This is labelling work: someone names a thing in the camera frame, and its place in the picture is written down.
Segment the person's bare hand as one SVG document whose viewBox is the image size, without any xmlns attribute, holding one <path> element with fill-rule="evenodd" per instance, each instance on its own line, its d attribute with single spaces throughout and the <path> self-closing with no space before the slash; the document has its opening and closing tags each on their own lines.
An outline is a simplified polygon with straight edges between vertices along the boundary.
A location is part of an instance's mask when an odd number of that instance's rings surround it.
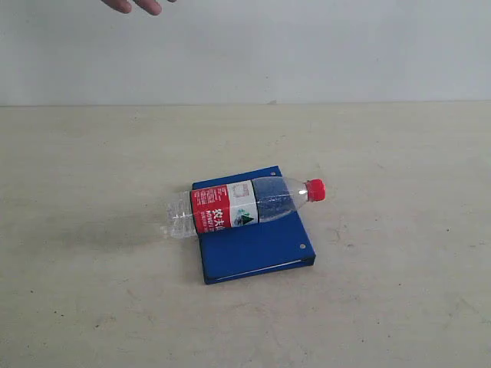
<svg viewBox="0 0 491 368">
<path fill-rule="evenodd" d="M 152 16 L 160 15 L 162 12 L 161 4 L 156 0 L 102 0 L 102 2 L 116 12 L 130 14 L 132 6 L 136 5 Z"/>
</svg>

